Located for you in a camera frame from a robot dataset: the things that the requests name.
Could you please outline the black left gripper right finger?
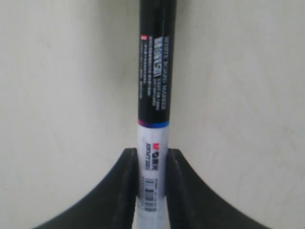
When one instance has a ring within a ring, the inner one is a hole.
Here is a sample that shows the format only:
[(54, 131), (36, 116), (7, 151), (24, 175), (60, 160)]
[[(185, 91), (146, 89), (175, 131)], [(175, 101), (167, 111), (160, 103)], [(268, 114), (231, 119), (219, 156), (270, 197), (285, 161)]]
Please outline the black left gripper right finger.
[(172, 229), (264, 229), (229, 204), (195, 172), (179, 149), (166, 156), (165, 193)]

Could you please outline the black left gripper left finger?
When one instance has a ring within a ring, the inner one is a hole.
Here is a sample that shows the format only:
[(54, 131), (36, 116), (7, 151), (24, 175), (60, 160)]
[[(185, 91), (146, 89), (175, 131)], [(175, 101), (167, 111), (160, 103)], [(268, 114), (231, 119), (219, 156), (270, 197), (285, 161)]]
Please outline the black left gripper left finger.
[(126, 148), (103, 180), (85, 197), (39, 229), (130, 229), (138, 191), (138, 157)]

